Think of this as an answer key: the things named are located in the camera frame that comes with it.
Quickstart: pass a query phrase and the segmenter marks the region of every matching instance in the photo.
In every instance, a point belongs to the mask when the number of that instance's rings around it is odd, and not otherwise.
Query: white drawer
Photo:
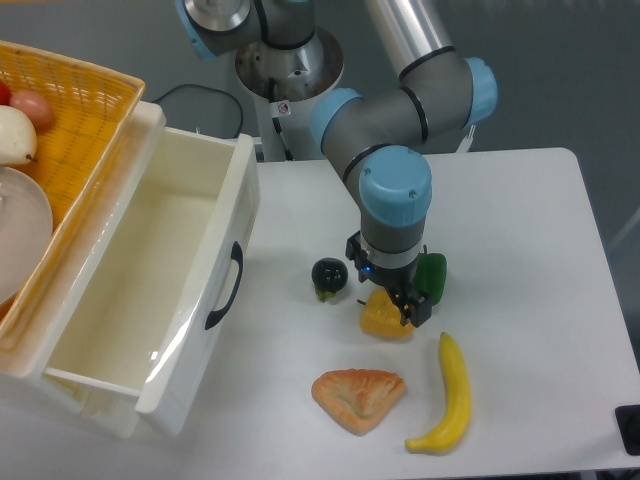
[[[164,128],[155,105],[136,113],[126,175],[103,186],[26,326],[0,345],[5,376],[123,437],[139,417],[182,428],[220,330],[205,323],[233,301],[259,204],[250,137]]]

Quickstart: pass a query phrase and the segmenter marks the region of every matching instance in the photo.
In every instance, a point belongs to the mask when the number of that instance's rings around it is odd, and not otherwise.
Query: white table
[[[0,407],[11,478],[406,479],[640,466],[614,408],[640,403],[640,378],[575,157],[566,150],[430,157],[425,241],[449,277],[410,340],[362,333],[374,288],[350,266],[319,303],[310,272],[343,258],[357,209],[326,161],[260,166],[262,200],[245,277],[183,433],[129,441]],[[441,331],[466,357],[474,417],[445,456],[411,455],[444,411]],[[313,401],[323,372],[399,373],[407,395],[355,437]]]

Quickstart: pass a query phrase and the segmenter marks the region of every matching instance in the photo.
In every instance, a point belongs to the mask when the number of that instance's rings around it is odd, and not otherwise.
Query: white plate
[[[40,186],[18,170],[0,167],[0,304],[28,280],[52,229],[51,205]]]

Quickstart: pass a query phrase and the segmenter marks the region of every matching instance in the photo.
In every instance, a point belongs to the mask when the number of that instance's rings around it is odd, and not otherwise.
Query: gray floor
[[[396,86],[363,2],[320,0],[318,23],[344,47],[343,84],[365,96]],[[440,0],[463,56],[484,58],[500,86],[495,114],[479,125],[474,149],[566,147],[585,183],[634,344],[640,344],[640,228],[613,245],[640,206],[640,2],[638,0]],[[252,105],[232,75],[230,55],[202,62],[171,0],[67,0],[2,4],[0,38],[105,65],[144,79],[145,100],[185,82],[228,90],[257,135]],[[219,95],[182,92],[163,103],[169,124],[226,137],[239,120]],[[463,132],[424,150],[451,151]],[[597,302],[597,298],[585,298]]]

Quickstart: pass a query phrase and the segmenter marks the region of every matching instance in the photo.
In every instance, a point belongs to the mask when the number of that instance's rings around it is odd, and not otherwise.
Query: blue joint cap
[[[431,168],[418,152],[390,145],[369,155],[359,187],[362,205],[376,220],[408,227],[422,220],[431,205]]]
[[[465,127],[488,117],[498,104],[498,84],[491,69],[479,58],[465,58],[473,78],[473,101]]]
[[[182,0],[174,0],[173,3],[174,3],[174,6],[176,7],[178,18],[180,18],[180,21],[182,22],[182,26],[187,31],[187,35],[189,35],[191,44],[193,45],[193,48],[196,49],[196,53],[198,54],[198,57],[201,58],[202,60],[210,60],[212,58],[216,58],[215,54],[207,48],[207,46],[204,44],[204,42],[200,38],[200,35],[198,35],[198,32],[196,32],[195,28],[193,28],[193,25],[191,25],[191,22],[189,21],[189,17],[187,17],[187,11],[184,8],[184,4],[182,3]]]
[[[342,107],[355,98],[362,98],[362,95],[351,88],[336,88],[321,98],[313,107],[309,118],[309,130],[323,153],[322,139],[331,120]]]

